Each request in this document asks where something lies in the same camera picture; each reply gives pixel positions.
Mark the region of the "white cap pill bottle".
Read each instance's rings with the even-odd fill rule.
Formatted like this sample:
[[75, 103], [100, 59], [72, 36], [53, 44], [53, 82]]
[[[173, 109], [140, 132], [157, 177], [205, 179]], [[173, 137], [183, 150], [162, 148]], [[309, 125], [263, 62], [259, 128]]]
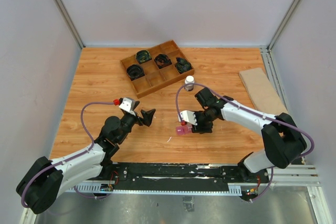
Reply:
[[187, 76], [184, 82], [185, 82], [184, 89], [186, 91], [192, 91], [194, 89], [195, 80], [193, 76]]

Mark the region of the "pink weekly pill organizer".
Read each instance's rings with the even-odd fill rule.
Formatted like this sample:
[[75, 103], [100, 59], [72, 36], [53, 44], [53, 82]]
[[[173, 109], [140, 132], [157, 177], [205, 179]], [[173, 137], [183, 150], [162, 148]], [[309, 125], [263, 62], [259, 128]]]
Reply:
[[181, 136], [192, 133], [192, 125], [181, 125], [176, 127], [176, 134]]

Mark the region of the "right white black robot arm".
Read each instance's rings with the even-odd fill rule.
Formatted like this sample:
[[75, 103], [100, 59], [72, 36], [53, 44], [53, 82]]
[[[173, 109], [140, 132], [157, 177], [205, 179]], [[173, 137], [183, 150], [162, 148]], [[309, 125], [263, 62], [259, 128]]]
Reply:
[[195, 95], [203, 108], [194, 111], [193, 133], [211, 133], [213, 122], [217, 119], [237, 123], [260, 135], [264, 148], [252, 152], [238, 163], [238, 177], [250, 182], [261, 170], [277, 167], [285, 169], [307, 148], [302, 134], [287, 113], [265, 114], [246, 107], [230, 97], [218, 98], [208, 88]]

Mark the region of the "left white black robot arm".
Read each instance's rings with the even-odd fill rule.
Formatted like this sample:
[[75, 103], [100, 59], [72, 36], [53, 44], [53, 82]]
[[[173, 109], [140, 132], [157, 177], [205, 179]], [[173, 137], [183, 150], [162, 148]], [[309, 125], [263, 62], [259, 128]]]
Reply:
[[111, 157], [119, 150], [135, 125], [150, 126], [156, 110], [124, 112], [121, 118], [108, 117], [98, 137], [87, 147], [56, 159], [35, 160], [16, 187], [21, 205], [35, 214], [46, 211], [65, 191], [84, 180], [112, 175]]

